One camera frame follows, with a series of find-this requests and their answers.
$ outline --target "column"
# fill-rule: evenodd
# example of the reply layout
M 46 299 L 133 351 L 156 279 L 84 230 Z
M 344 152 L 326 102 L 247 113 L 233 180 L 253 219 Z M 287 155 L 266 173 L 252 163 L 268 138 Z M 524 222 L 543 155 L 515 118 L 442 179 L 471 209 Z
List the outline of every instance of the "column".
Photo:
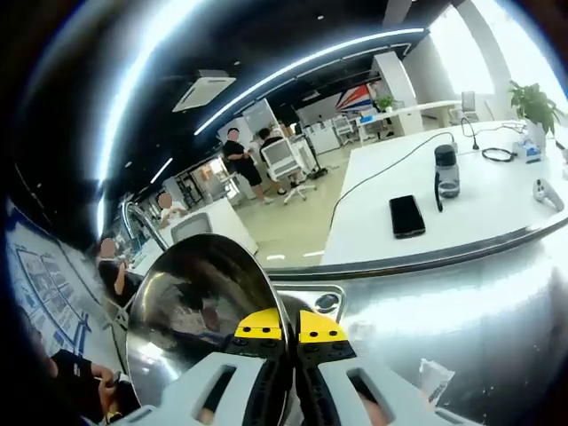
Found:
M 395 100 L 401 100 L 405 107 L 417 105 L 414 88 L 408 79 L 402 62 L 394 51 L 375 55 L 374 65 L 378 67 L 379 74 Z M 403 134 L 411 135 L 424 131 L 422 118 L 419 112 L 402 114 L 399 116 Z
M 494 118 L 495 120 L 511 118 L 515 115 L 510 107 L 509 82 L 511 74 L 493 32 L 471 0 L 464 0 L 456 9 L 479 46 L 495 87 L 494 96 L 476 96 L 477 103 L 479 104 L 479 101 L 482 103 L 482 105 L 476 105 L 476 108 L 480 109 L 480 112 L 487 108 L 491 116 L 487 118 Z

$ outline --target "air conditioner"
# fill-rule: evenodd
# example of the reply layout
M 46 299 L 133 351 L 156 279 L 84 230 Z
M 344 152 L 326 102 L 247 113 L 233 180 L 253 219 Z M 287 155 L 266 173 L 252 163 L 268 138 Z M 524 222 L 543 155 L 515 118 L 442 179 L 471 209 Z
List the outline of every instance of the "air conditioner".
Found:
M 173 113 L 190 108 L 203 107 L 218 96 L 236 80 L 225 71 L 200 70 L 184 96 L 172 109 Z

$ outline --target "green plant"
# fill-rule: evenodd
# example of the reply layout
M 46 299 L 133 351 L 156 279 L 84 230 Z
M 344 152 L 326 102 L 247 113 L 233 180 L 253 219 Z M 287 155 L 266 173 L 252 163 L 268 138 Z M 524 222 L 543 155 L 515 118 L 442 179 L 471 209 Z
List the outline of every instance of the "green plant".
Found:
M 394 98 L 392 96 L 383 96 L 382 98 L 375 99 L 375 105 L 379 109 L 387 109 L 387 107 L 392 107 L 394 104 Z
M 521 86 L 511 80 L 513 86 L 509 92 L 513 94 L 511 106 L 517 109 L 518 118 L 527 118 L 534 124 L 542 124 L 544 133 L 552 130 L 554 134 L 554 118 L 558 120 L 556 104 L 550 100 L 546 93 L 540 91 L 535 83 L 531 86 Z

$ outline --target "gray water bottle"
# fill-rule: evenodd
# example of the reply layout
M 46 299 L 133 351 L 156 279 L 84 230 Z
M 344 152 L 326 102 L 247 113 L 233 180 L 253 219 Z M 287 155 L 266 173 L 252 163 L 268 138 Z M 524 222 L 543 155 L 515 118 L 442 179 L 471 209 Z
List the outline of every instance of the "gray water bottle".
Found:
M 460 169 L 451 145 L 440 145 L 436 157 L 436 190 L 441 197 L 455 198 L 460 193 Z

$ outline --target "tiled floor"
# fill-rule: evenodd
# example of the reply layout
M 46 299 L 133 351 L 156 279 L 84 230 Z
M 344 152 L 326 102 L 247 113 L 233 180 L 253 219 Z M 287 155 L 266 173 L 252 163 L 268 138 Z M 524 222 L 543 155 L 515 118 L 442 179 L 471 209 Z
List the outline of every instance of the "tiled floor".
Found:
M 423 122 L 425 130 L 438 127 L 435 119 L 424 117 Z M 262 266 L 280 268 L 320 264 L 331 212 L 343 186 L 349 154 L 359 147 L 359 143 L 354 143 L 319 155 L 321 166 L 327 167 L 329 173 L 309 181 L 318 189 L 306 192 L 306 201 L 293 197 L 285 206 L 283 197 L 267 193 L 275 198 L 273 204 L 265 206 L 257 201 L 244 201 L 235 207 L 258 244 L 256 259 Z

